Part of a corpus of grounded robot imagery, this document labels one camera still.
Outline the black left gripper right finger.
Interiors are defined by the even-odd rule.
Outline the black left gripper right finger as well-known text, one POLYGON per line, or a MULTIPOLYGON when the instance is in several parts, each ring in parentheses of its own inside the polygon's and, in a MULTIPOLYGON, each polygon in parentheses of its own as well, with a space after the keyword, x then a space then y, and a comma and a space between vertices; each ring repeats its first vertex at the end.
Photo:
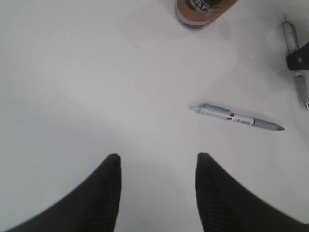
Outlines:
POLYGON ((205 232, 307 232, 299 222, 267 204, 230 174, 208 153, 197 156, 197 208, 205 232))

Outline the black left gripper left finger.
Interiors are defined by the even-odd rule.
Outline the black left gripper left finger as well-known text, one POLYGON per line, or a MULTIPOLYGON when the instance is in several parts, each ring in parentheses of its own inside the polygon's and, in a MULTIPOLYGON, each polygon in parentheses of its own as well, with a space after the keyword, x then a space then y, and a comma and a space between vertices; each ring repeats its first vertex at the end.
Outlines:
POLYGON ((12 232, 113 232, 121 197, 121 158, 110 154, 60 201, 12 232))

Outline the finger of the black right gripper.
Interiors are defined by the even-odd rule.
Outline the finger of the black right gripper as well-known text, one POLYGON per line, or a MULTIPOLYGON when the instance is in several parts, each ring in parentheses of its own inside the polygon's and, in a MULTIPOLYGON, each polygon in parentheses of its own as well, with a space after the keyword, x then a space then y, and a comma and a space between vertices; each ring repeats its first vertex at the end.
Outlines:
POLYGON ((291 71, 309 70, 309 43, 298 49, 295 43, 287 44, 288 55, 286 56, 287 67, 291 71))

